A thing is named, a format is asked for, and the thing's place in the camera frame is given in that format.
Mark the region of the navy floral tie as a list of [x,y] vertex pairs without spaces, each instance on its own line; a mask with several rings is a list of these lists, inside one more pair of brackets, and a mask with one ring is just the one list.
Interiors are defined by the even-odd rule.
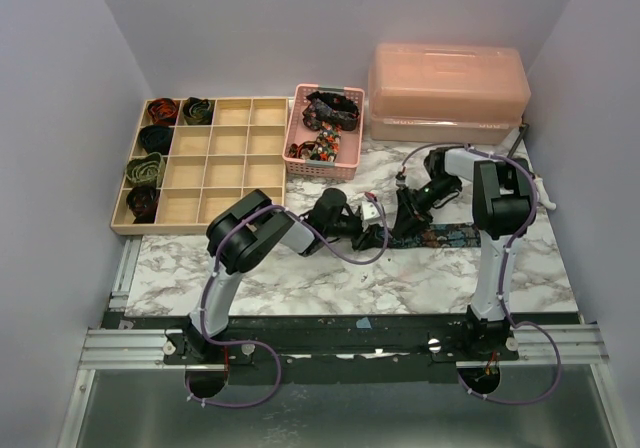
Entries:
[[414,235],[391,236],[387,247],[412,248],[479,248],[479,230],[473,223],[433,224]]

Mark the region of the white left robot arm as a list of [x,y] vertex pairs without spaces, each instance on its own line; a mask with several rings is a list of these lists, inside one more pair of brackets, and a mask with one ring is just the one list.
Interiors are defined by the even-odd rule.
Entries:
[[[364,234],[369,220],[382,222],[380,251],[369,260],[355,260],[337,251],[330,241],[355,239]],[[382,257],[390,233],[386,212],[377,197],[367,192],[365,202],[353,212],[346,194],[335,188],[325,190],[313,209],[299,216],[278,205],[261,189],[255,189],[215,218],[207,227],[209,275],[200,299],[190,314],[195,331],[187,350],[201,363],[214,361],[222,348],[218,334],[229,323],[231,304],[247,273],[258,267],[278,245],[301,257],[309,257],[325,247],[336,257],[354,265],[367,265]]]

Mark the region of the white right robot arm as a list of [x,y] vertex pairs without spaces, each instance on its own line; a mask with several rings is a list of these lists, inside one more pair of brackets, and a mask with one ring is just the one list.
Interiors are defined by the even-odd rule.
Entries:
[[538,191],[524,159],[482,152],[471,146],[429,148],[424,167],[430,181],[420,189],[406,186],[406,169],[396,178],[397,212],[392,235],[407,238],[433,220],[431,211],[472,185],[472,219],[479,230],[481,259],[470,311],[481,322],[509,317],[508,300],[514,259],[521,238],[535,221]]

